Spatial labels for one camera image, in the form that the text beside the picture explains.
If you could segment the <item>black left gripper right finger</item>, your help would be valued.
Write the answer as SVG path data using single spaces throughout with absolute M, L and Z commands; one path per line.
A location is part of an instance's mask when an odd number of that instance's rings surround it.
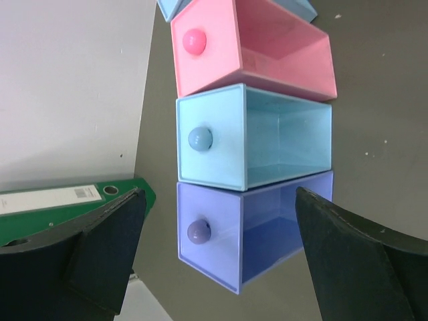
M 303 187 L 295 208 L 323 320 L 427 319 L 427 241 Z

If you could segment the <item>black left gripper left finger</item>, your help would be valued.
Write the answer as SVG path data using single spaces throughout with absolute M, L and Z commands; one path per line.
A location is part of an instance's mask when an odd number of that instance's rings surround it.
M 106 205 L 1 246 L 2 320 L 113 320 L 138 247 L 146 195 Z

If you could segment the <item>purple drawer box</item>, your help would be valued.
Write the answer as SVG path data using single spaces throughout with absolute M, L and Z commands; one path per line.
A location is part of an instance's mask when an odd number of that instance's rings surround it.
M 177 184 L 178 257 L 229 291 L 243 287 L 303 249 L 298 187 L 332 199 L 333 171 L 246 192 Z

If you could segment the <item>sky blue drawer box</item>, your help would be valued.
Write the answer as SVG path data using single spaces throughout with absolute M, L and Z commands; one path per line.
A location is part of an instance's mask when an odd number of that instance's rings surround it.
M 178 180 L 246 191 L 332 168 L 329 104 L 234 84 L 176 101 Z

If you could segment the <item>pink drawer box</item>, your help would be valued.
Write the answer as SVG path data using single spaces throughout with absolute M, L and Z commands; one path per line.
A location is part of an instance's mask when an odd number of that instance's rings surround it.
M 178 97 L 244 83 L 337 98 L 327 33 L 273 1 L 192 1 L 172 21 Z

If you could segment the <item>light blue drawer box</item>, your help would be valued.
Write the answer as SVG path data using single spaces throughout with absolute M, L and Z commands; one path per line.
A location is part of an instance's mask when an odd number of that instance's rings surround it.
M 168 23 L 170 23 L 190 2 L 191 0 L 157 1 L 163 17 Z M 308 0 L 274 0 L 274 3 L 310 23 L 318 16 L 318 12 Z

